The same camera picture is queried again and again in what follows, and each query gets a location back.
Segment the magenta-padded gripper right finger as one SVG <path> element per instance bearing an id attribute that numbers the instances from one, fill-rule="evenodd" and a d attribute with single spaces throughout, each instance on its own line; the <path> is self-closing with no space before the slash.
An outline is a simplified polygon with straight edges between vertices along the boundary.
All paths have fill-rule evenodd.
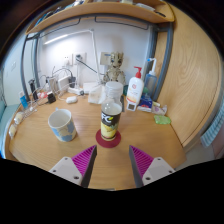
<path id="1" fill-rule="evenodd" d="M 175 172 L 162 157 L 153 158 L 134 146 L 129 146 L 129 157 L 137 188 L 148 185 Z"/>

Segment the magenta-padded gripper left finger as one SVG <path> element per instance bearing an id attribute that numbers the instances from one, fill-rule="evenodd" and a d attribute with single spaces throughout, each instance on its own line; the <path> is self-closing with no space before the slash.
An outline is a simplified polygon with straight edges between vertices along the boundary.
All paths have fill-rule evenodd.
<path id="1" fill-rule="evenodd" d="M 97 156 L 97 146 L 93 145 L 77 155 L 63 157 L 49 172 L 78 186 L 87 188 Z"/>

